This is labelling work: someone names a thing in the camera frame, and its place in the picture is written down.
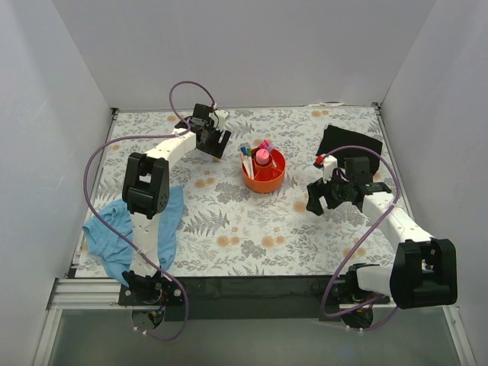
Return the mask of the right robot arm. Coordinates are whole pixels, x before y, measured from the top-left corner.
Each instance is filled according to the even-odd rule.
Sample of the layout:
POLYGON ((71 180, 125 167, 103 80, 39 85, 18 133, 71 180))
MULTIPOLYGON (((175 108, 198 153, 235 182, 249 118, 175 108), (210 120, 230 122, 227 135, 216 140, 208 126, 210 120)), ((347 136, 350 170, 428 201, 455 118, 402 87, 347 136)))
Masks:
POLYGON ((345 275, 346 297, 362 303, 371 295, 386 296, 401 309, 452 305, 458 298, 454 244, 436 239, 400 207, 391 189, 374 181, 366 156, 345 160, 318 156, 322 178, 307 186, 307 210, 317 216, 346 202, 369 218, 391 244, 392 265, 354 264, 345 275))

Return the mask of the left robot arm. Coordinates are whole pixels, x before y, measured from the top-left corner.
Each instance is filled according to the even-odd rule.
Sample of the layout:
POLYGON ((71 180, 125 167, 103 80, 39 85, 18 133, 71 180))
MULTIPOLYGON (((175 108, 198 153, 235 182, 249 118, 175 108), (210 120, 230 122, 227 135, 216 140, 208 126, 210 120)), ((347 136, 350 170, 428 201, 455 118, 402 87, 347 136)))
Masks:
POLYGON ((159 220, 169 203, 170 169, 194 149, 221 158, 231 136, 228 111, 196 104, 193 114, 175 125, 171 139, 163 140, 145 153, 132 153, 122 190, 131 215, 133 244, 130 269, 123 273, 129 290, 144 304, 153 305, 162 296, 159 271, 159 220))

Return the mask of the orange round divided organizer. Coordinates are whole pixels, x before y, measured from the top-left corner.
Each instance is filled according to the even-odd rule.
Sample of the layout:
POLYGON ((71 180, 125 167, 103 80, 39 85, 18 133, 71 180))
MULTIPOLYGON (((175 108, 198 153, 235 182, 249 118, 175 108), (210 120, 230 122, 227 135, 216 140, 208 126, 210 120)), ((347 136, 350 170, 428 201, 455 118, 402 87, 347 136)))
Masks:
POLYGON ((241 165, 242 178, 246 186, 251 191, 259 194, 271 193, 278 190, 284 181, 286 171, 286 159, 280 151, 274 149, 271 152, 271 156, 273 156, 278 167, 275 169, 272 163, 265 167, 259 167, 255 164, 255 153, 257 150, 258 148, 254 148, 251 150, 253 158, 253 172, 255 174, 255 178, 249 178, 243 166, 241 165))

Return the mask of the pink capped glue bottle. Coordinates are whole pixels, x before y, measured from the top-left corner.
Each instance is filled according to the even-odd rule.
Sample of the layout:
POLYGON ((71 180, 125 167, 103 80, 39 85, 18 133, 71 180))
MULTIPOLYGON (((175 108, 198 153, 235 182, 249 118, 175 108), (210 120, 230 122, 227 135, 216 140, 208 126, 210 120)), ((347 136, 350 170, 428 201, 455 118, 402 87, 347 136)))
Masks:
POLYGON ((255 153, 255 164, 259 167, 265 167, 272 163, 272 157, 267 149, 258 149, 255 153))

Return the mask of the blue capped marker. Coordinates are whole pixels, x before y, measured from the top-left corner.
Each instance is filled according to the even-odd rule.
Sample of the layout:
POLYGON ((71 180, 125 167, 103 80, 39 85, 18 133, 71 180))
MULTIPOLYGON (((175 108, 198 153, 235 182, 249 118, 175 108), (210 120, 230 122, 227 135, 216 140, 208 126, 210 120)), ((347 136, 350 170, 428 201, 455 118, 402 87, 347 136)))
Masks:
POLYGON ((240 151, 244 156, 244 164, 246 166, 246 171, 248 176, 253 179, 254 174, 253 174, 253 167, 252 167, 252 156, 251 156, 251 150, 246 146, 240 146, 240 151))

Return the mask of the silver pen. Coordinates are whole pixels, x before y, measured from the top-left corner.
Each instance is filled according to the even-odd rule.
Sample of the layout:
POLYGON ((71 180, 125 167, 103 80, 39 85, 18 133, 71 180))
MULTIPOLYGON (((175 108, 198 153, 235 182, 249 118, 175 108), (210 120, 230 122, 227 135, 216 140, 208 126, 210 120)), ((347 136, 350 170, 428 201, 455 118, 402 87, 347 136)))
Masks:
POLYGON ((270 156, 270 160, 271 160, 273 167, 276 169, 278 166, 277 166, 277 163, 275 162, 275 159, 273 158, 273 156, 270 156))

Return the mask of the green capped marker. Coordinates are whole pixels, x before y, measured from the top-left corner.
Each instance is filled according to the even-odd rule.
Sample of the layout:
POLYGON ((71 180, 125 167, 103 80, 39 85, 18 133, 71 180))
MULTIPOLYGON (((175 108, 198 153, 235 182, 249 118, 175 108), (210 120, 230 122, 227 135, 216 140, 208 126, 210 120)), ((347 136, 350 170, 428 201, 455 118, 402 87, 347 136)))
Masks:
POLYGON ((250 148, 246 148, 248 166, 249 166, 249 176, 254 179, 253 165, 252 165, 252 151, 250 148))

